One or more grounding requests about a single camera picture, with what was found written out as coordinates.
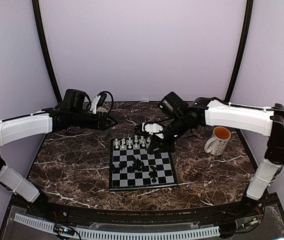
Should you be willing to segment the pile of black chess pieces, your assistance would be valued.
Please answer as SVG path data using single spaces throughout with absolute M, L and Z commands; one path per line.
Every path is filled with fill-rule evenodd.
M 144 160 L 133 155 L 129 155 L 128 159 L 125 161 L 119 161 L 117 164 L 112 163 L 110 165 L 110 172 L 112 174 L 119 174 L 124 169 L 126 169 L 128 173 L 149 172 L 150 177 L 156 176 L 158 170 L 156 166 L 146 165 Z

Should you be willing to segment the black grey chess board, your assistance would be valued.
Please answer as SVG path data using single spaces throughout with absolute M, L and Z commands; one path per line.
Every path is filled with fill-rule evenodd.
M 159 189 L 178 185 L 169 152 L 148 154 L 146 143 L 110 141 L 109 190 L 111 192 Z

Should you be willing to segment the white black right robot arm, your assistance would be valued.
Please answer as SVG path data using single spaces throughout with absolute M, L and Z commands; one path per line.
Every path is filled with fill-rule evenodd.
M 284 106 L 235 104 L 217 97 L 198 97 L 188 103 L 172 91 L 157 107 L 167 125 L 163 120 L 145 121 L 134 129 L 136 135 L 150 138 L 149 154 L 174 152 L 175 141 L 197 127 L 227 127 L 268 138 L 264 158 L 237 205 L 240 216 L 249 216 L 284 166 Z

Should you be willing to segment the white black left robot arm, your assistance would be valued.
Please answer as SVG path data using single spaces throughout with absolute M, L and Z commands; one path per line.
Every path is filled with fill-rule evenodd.
M 0 148 L 28 137 L 54 133 L 71 127 L 106 131 L 117 125 L 117 120 L 111 116 L 110 110 L 100 111 L 107 97 L 111 98 L 113 95 L 106 90 L 90 99 L 84 91 L 67 89 L 64 99 L 55 107 L 0 119 Z M 33 210 L 40 217 L 48 218 L 52 214 L 52 206 L 47 203 L 47 196 L 10 167 L 1 155 L 0 183 L 33 204 Z

